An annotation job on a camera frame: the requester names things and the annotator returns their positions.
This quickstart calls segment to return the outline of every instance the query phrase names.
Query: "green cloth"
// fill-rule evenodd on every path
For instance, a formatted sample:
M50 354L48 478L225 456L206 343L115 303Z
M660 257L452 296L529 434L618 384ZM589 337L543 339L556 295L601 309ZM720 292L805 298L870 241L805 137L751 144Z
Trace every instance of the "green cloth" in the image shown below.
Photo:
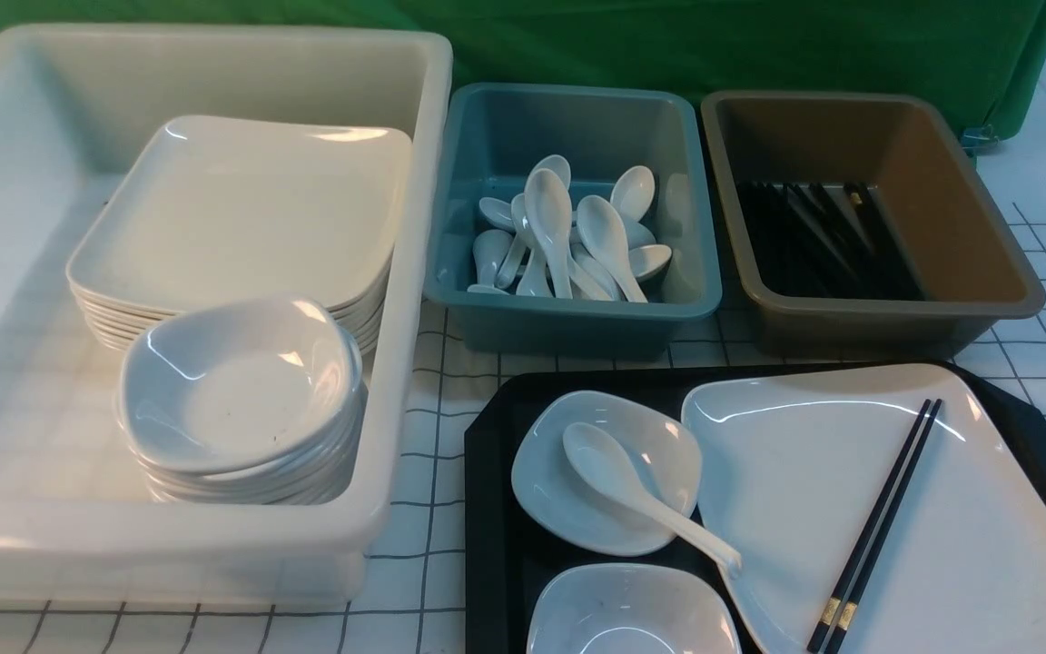
M1046 55L1046 0L0 0L50 21L420 29L478 80L909 93L952 128L1018 132Z

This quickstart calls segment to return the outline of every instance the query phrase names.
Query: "stack of plates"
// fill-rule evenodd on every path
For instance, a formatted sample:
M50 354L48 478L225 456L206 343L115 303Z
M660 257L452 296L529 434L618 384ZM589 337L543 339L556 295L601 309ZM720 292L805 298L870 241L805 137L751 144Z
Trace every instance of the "stack of plates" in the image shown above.
M163 321L128 351L116 418L159 501L320 504L353 478L361 351L312 301Z
M410 139L395 129L183 116L163 126L67 262L100 343L275 293L378 340Z

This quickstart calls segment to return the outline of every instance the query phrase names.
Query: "white plastic bin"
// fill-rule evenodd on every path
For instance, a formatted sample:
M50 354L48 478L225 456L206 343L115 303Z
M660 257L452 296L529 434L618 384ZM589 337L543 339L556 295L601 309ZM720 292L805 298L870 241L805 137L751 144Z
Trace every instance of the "white plastic bin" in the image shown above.
M337 603L389 514L452 54L298 26L26 25L0 35L0 599ZM319 506L161 505L111 419L119 356L63 265L163 122L389 126L414 140L351 484Z

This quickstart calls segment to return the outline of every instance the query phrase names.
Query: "brown plastic bin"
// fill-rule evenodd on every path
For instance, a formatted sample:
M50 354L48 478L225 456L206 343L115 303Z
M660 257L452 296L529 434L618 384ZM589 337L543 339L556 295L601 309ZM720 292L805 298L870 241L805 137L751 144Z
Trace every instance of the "brown plastic bin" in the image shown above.
M1043 286L937 111L863 93L721 92L701 104L715 189L769 352L965 347L1043 309ZM737 182L866 182L926 301L798 298L760 281Z

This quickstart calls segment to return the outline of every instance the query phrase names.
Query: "teal plastic bin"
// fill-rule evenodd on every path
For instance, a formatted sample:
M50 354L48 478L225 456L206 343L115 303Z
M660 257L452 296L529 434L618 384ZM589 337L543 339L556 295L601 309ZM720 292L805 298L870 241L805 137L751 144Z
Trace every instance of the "teal plastic bin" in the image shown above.
M697 115L680 96L578 86L474 84L454 94L438 167L424 292L450 309L465 346L476 351L655 359L686 322L708 319L721 302ZM572 203L608 197L630 166L657 178L643 223L673 249L651 303L467 293L471 245L483 229L478 200L510 202L541 158L572 164Z

